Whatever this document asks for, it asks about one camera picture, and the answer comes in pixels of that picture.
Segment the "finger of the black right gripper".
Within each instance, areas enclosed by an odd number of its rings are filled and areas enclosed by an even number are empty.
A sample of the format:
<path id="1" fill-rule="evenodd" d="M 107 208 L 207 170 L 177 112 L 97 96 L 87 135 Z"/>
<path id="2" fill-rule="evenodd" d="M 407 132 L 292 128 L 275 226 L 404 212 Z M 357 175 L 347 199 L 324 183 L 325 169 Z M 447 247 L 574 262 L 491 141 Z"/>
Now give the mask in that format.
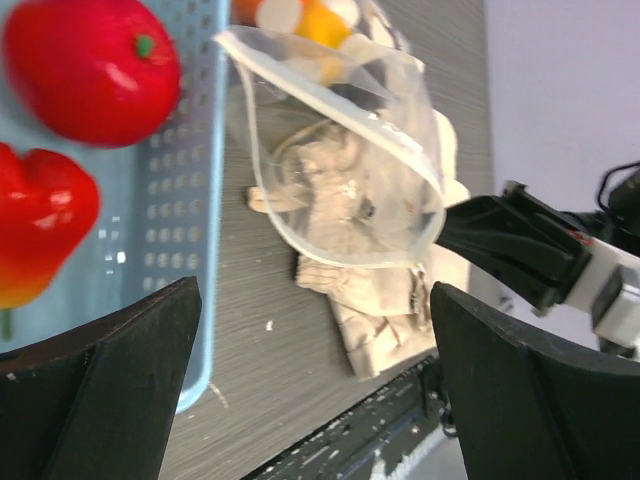
<path id="1" fill-rule="evenodd" d="M 565 302 L 592 258 L 579 225 L 509 181 L 500 195 L 446 209 L 436 240 L 513 290 L 534 309 Z"/>

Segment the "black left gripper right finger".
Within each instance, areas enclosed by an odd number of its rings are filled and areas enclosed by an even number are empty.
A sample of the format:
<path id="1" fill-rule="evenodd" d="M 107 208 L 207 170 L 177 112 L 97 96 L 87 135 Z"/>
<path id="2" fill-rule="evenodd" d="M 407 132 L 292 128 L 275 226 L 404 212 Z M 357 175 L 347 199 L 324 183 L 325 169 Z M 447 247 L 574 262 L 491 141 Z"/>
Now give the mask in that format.
<path id="1" fill-rule="evenodd" d="M 471 479 L 636 479 L 639 365 L 436 283 L 430 308 Z"/>

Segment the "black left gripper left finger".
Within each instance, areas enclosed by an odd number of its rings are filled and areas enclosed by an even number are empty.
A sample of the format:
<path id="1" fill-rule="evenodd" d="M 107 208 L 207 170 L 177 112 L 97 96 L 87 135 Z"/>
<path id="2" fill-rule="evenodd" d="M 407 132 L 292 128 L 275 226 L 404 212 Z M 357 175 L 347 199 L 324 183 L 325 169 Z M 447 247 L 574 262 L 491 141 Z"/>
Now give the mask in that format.
<path id="1" fill-rule="evenodd" d="M 2 354 L 2 478 L 157 478 L 201 306 L 186 277 Z"/>

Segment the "clear polka dot zip bag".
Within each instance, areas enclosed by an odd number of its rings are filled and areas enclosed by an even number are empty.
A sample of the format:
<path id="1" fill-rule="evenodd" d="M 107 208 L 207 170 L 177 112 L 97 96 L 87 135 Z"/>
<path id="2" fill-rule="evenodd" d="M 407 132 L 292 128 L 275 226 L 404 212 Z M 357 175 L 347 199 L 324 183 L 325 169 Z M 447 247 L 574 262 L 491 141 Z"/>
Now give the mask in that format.
<path id="1" fill-rule="evenodd" d="M 444 223 L 438 125 L 424 66 L 376 1 L 323 1 L 352 34 L 294 33 L 304 1 L 262 1 L 215 36 L 234 64 L 227 125 L 258 195 L 300 254 L 340 267 L 412 267 Z"/>

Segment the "red yellow fake pear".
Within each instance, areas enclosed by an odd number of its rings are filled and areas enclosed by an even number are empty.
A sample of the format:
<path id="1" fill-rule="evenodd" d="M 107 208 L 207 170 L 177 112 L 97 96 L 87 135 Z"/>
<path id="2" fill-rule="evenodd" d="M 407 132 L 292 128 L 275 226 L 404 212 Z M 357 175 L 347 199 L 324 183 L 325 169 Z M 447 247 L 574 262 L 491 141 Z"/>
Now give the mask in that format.
<path id="1" fill-rule="evenodd" d="M 100 192 L 72 158 L 1 145 L 1 338 L 13 311 L 40 296 L 95 224 Z"/>

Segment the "yellow fake lemon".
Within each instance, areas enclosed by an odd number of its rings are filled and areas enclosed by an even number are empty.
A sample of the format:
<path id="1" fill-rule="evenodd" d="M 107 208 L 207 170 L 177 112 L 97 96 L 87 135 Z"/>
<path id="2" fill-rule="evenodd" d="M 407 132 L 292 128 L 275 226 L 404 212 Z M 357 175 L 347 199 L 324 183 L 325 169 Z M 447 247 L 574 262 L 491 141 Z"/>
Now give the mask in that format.
<path id="1" fill-rule="evenodd" d="M 352 30 L 323 1 L 309 0 L 303 2 L 300 21 L 294 33 L 325 47 L 338 49 L 352 34 Z"/>

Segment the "red fake apple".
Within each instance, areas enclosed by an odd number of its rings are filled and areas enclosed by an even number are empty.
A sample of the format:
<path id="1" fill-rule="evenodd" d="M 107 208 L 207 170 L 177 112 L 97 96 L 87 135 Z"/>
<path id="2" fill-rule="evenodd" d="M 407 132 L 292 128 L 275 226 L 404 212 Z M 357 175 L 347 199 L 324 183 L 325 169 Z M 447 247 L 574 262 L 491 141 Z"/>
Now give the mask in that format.
<path id="1" fill-rule="evenodd" d="M 1 51 L 23 107 L 72 141 L 136 144 L 179 102 L 178 52 L 140 1 L 19 1 L 4 22 Z"/>

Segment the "orange fake fruit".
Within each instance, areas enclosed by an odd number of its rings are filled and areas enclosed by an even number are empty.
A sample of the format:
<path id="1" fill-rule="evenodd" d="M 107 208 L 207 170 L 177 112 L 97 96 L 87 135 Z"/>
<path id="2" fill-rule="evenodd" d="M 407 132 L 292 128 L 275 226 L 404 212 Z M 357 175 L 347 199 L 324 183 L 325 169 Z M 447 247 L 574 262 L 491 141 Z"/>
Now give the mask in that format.
<path id="1" fill-rule="evenodd" d="M 232 17 L 236 23 L 254 26 L 261 0 L 232 0 Z"/>

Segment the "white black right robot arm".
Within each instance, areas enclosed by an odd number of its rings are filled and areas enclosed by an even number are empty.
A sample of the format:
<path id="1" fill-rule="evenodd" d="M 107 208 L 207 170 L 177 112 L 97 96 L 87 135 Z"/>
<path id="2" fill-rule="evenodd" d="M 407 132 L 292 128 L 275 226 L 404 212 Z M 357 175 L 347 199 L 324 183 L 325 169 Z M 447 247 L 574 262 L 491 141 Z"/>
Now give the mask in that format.
<path id="1" fill-rule="evenodd" d="M 593 257 L 597 240 L 639 254 L 639 164 L 608 170 L 594 212 L 558 211 L 516 181 L 499 195 L 446 209 L 436 244 L 470 261 L 545 311 L 563 304 Z"/>

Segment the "beige folded fabric garment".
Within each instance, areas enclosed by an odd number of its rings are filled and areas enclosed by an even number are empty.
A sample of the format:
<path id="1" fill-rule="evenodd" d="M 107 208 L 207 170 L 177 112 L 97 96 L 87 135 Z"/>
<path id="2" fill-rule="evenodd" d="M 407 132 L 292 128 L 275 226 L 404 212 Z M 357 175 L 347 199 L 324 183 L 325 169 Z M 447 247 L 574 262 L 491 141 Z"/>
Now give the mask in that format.
<path id="1" fill-rule="evenodd" d="M 436 244 L 457 180 L 457 135 L 424 64 L 374 1 L 265 1 L 240 32 L 253 210 L 298 253 L 296 284 L 325 295 L 354 374 L 433 348 L 429 294 L 470 264 Z"/>

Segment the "light blue plastic basket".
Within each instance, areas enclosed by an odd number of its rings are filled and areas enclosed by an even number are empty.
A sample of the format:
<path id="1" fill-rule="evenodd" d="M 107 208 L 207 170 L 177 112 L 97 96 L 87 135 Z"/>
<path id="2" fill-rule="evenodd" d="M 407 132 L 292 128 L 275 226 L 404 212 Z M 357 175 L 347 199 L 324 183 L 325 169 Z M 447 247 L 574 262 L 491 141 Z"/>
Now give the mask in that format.
<path id="1" fill-rule="evenodd" d="M 178 401 L 184 411 L 213 370 L 227 61 L 213 36 L 229 20 L 226 1 L 153 1 L 180 53 L 175 112 L 142 143 L 96 150 L 55 137 L 1 89 L 1 138 L 42 147 L 82 165 L 99 184 L 101 213 L 50 287 L 1 324 L 11 351 L 130 305 L 183 276 L 198 280 L 201 320 Z"/>

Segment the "black paint-chipped base rail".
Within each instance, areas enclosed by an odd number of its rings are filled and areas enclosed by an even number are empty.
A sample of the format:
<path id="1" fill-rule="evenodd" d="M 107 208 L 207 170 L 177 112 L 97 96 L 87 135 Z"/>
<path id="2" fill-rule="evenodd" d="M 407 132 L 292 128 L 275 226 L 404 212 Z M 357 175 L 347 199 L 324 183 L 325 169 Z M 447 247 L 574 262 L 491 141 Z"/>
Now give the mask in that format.
<path id="1" fill-rule="evenodd" d="M 429 355 L 247 479 L 401 479 L 455 432 L 439 358 Z"/>

